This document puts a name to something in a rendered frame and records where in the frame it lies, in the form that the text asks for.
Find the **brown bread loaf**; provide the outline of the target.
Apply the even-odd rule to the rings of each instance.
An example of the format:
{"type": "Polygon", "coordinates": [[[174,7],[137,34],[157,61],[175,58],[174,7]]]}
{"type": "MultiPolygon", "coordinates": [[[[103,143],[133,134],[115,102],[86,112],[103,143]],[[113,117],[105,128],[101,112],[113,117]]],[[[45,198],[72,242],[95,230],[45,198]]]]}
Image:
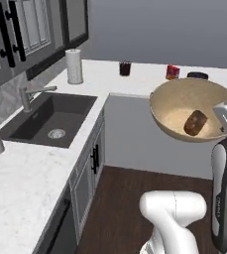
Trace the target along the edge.
{"type": "Polygon", "coordinates": [[[207,116],[200,110],[194,110],[184,123],[183,130],[190,136],[196,136],[207,121],[207,116]]]}

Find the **tan round basket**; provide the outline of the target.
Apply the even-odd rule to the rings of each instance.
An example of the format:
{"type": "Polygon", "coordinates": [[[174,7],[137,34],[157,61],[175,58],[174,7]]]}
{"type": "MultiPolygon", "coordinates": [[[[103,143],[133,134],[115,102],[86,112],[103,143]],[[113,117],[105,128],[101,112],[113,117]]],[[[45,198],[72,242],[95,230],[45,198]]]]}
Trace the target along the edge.
{"type": "Polygon", "coordinates": [[[177,78],[168,80],[150,94],[151,113],[169,136],[191,143],[203,143],[224,138],[221,123],[213,107],[227,101],[227,88],[202,78],[177,78]],[[183,130],[187,118],[194,110],[200,110],[207,121],[196,136],[183,130]]]}

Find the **grey base cabinet door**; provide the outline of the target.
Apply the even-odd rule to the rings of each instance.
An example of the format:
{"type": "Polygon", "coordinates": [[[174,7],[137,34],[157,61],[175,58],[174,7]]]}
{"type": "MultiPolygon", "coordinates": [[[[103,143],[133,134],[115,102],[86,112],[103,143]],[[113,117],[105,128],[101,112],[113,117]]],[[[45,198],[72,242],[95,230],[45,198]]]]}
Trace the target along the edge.
{"type": "Polygon", "coordinates": [[[95,183],[98,184],[103,169],[105,159],[105,124],[101,124],[101,128],[96,138],[95,145],[99,146],[99,168],[96,168],[95,183]]]}
{"type": "Polygon", "coordinates": [[[80,237],[93,196],[93,179],[90,156],[87,156],[78,164],[77,171],[77,179],[71,187],[71,197],[76,224],[76,234],[80,237]]]}

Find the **black framed glass cabinet door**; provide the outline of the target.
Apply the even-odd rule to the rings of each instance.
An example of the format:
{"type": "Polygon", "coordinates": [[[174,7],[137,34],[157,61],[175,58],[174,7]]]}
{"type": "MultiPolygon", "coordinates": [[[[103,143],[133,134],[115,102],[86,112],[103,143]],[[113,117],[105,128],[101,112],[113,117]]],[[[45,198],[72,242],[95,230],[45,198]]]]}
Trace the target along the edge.
{"type": "Polygon", "coordinates": [[[63,46],[74,49],[88,40],[87,0],[59,0],[63,46]]]}

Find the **black flat object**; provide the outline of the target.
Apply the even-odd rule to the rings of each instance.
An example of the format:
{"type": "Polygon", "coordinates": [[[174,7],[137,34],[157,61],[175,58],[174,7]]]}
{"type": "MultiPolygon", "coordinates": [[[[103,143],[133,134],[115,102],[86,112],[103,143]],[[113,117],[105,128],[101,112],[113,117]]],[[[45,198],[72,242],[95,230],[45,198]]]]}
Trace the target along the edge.
{"type": "Polygon", "coordinates": [[[209,76],[207,73],[200,72],[200,71],[191,71],[187,74],[186,77],[193,77],[193,78],[201,78],[208,80],[209,76]]]}

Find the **red box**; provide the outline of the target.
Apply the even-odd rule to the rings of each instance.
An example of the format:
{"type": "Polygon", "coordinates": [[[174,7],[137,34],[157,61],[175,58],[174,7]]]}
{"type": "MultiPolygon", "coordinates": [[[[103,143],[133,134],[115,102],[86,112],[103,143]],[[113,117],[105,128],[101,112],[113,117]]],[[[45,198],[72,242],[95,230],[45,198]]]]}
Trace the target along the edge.
{"type": "Polygon", "coordinates": [[[166,79],[176,79],[179,77],[179,68],[177,66],[174,66],[172,64],[169,64],[167,66],[167,73],[166,73],[166,79]]]}

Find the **dark red cup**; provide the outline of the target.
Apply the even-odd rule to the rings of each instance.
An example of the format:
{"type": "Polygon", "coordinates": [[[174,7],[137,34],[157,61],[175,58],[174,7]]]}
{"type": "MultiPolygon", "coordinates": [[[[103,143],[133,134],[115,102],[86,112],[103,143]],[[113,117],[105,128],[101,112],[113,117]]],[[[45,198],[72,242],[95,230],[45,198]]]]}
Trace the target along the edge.
{"type": "Polygon", "coordinates": [[[120,62],[119,64],[119,72],[122,76],[128,76],[131,70],[130,62],[120,62]]]}

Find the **white paper towel roll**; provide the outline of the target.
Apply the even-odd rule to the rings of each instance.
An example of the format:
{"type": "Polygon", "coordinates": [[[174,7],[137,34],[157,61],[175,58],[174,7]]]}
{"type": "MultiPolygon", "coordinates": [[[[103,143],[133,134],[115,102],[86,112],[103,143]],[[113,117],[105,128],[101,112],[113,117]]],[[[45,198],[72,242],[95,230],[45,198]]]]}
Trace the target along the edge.
{"type": "Polygon", "coordinates": [[[67,82],[70,84],[83,83],[81,50],[70,49],[65,51],[65,61],[67,67],[67,82]]]}

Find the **dark grey sink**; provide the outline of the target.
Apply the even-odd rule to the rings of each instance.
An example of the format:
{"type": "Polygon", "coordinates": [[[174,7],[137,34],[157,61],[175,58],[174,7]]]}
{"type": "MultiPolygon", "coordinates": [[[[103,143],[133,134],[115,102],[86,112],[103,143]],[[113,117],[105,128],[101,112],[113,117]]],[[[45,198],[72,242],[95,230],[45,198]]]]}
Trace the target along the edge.
{"type": "Polygon", "coordinates": [[[96,96],[43,92],[0,129],[3,140],[68,148],[96,96]]]}

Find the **silver tap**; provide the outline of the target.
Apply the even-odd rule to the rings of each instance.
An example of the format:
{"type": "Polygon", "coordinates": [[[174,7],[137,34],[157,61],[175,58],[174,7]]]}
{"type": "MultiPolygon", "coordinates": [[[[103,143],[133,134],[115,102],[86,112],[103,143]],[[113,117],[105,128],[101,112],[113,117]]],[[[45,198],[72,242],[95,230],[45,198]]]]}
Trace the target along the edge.
{"type": "Polygon", "coordinates": [[[29,90],[27,87],[20,87],[19,93],[21,96],[21,101],[22,101],[22,105],[24,107],[24,111],[30,112],[32,110],[31,104],[30,104],[31,95],[34,95],[38,92],[55,91],[55,90],[57,90],[57,87],[55,85],[45,87],[45,88],[34,89],[34,90],[29,90]]]}

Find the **dark grey dishwasher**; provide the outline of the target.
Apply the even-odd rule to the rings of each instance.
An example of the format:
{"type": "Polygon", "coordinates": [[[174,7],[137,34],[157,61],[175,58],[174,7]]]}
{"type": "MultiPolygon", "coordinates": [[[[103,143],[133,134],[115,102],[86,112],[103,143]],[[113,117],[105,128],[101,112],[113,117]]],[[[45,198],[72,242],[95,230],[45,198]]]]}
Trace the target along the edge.
{"type": "Polygon", "coordinates": [[[35,254],[74,254],[76,246],[71,201],[64,198],[35,254]]]}

